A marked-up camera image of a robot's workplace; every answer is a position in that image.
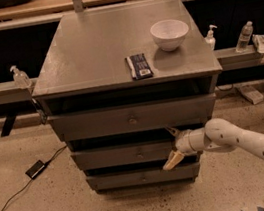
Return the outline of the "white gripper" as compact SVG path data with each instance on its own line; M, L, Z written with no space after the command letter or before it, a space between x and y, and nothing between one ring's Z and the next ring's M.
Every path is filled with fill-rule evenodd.
M210 145L209 138L205 135L204 128L197 128L196 130L186 129L179 131L177 128L166 127L166 130L172 134L176 141L176 151L171 151L167 162L162 167L165 171L172 170L176 167L188 154L194 152L204 151Z

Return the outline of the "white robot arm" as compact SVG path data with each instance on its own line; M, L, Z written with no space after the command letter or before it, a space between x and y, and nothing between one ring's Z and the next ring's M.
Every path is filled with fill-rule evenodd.
M197 130L178 130L168 127L175 142L164 170L172 170L185 157L199 151L228 152L241 148L264 160L264 134L242 129L222 118L208 120L203 128Z

